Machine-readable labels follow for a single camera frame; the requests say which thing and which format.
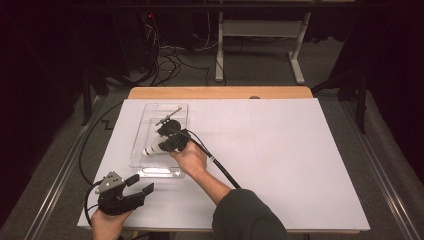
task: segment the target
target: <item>white tabletop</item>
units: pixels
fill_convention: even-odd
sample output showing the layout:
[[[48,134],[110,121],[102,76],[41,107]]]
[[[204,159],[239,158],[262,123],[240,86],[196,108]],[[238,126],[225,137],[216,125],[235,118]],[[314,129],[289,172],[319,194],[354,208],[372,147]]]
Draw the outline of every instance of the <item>white tabletop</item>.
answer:
[[[370,229],[317,99],[125,100],[96,175],[129,167],[147,103],[187,103],[188,129],[242,188],[253,190],[289,232],[355,232]],[[208,170],[231,184],[213,163]],[[210,230],[215,205],[188,176],[142,178],[124,195],[149,183],[155,190],[125,228],[163,231]],[[88,206],[97,203],[90,195]],[[87,227],[84,213],[78,226]]]

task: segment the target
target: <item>person's arm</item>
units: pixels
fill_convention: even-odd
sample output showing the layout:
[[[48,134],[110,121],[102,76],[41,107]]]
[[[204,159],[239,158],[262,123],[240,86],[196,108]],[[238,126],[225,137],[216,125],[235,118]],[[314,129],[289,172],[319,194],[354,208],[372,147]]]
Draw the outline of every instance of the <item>person's arm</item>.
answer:
[[[117,240],[121,235],[125,220],[133,211],[118,216],[109,216],[97,209],[91,216],[93,240]]]
[[[218,205],[223,197],[229,192],[230,188],[212,176],[206,170],[206,154],[200,150],[192,141],[187,143],[182,152],[171,152],[181,170],[187,173]]]
[[[231,190],[206,170],[206,155],[196,144],[189,141],[182,152],[171,152],[171,156],[217,205],[212,223],[217,239],[290,239],[278,217],[255,193]]]

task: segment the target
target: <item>clear plastic container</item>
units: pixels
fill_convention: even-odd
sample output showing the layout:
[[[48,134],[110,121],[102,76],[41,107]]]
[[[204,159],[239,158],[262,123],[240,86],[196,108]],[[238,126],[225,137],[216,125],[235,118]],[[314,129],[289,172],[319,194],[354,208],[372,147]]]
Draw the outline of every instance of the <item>clear plastic container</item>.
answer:
[[[162,126],[160,121],[179,108],[181,110],[170,118],[177,120],[181,124],[181,129],[184,129],[187,128],[188,104],[146,104],[129,161],[129,166],[140,177],[183,178],[185,176],[169,153],[158,151],[150,155],[143,154],[146,148],[155,147],[159,142],[165,140],[164,138],[160,139],[156,132]]]

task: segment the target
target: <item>wire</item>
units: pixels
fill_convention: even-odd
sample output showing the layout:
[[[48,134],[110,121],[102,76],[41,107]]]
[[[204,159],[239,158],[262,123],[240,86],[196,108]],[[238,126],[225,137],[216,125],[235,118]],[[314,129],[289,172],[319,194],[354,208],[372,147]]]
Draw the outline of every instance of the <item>wire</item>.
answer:
[[[87,222],[88,222],[88,224],[90,225],[90,227],[92,226],[91,225],[91,218],[90,218],[90,216],[88,215],[88,207],[87,207],[87,204],[88,204],[88,197],[90,196],[90,193],[91,193],[91,191],[96,187],[96,186],[98,186],[98,185],[100,185],[101,183],[102,183],[102,181],[103,180],[100,180],[100,181],[98,181],[98,182],[96,182],[96,183],[94,183],[93,185],[91,185],[90,186],[90,188],[87,190],[87,193],[85,194],[85,198],[84,198],[84,214],[85,214],[85,218],[87,219]]]
[[[88,136],[87,138],[84,140],[82,147],[81,147],[81,151],[79,153],[79,157],[78,157],[78,168],[80,170],[81,176],[84,178],[84,180],[91,185],[92,182],[87,178],[87,176],[84,174],[84,171],[82,169],[82,154],[84,152],[85,146],[87,145],[88,139],[90,138],[91,134],[93,133],[94,128],[96,128],[97,124],[103,119],[104,116],[106,116],[106,114],[108,114],[109,112],[111,112],[113,109],[115,109],[116,107],[118,107],[119,105],[122,105],[123,102],[120,102],[114,106],[112,106],[111,108],[109,108],[105,113],[102,114],[102,116],[99,117],[99,119],[97,119],[97,121],[94,123],[93,127],[90,129],[90,131],[88,132]]]

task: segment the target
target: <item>black sleeve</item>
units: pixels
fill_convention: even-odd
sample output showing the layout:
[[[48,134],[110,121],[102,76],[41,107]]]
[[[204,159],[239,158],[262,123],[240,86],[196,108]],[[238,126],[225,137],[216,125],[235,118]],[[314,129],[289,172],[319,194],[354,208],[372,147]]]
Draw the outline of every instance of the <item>black sleeve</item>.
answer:
[[[231,190],[213,214],[212,228],[219,240],[289,240],[284,225],[254,192]]]

